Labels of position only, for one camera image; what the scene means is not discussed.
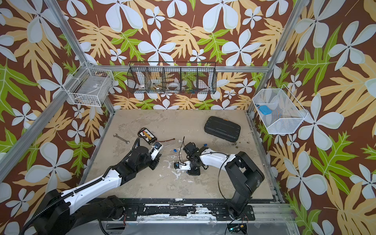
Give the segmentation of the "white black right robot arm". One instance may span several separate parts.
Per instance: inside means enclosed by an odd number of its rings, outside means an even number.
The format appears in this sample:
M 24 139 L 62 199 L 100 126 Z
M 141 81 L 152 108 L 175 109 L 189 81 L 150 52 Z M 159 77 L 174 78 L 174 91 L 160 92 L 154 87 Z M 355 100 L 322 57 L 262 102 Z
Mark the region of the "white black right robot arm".
M 235 188 L 233 197 L 228 201 L 229 214 L 233 219 L 240 218 L 251 196 L 265 179 L 258 166 L 243 151 L 226 154 L 206 146 L 197 148 L 194 143 L 188 143 L 183 150 L 187 161 L 174 163 L 175 169 L 185 170 L 191 176 L 199 176 L 201 168 L 209 166 L 218 168 L 219 172 L 226 171 Z

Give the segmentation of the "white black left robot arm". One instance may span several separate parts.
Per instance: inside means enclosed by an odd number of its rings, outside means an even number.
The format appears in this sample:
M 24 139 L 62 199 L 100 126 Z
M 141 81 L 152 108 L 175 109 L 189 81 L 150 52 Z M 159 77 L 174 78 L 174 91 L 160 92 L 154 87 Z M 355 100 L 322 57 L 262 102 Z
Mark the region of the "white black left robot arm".
M 163 145 L 151 149 L 135 142 L 130 152 L 116 165 L 108 167 L 98 178 L 79 187 L 45 196 L 36 214 L 20 229 L 21 235 L 33 226 L 39 235 L 65 235 L 71 229 L 94 220 L 123 220 L 127 208 L 116 196 L 94 203 L 93 199 L 134 179 L 145 168 L 155 169 Z

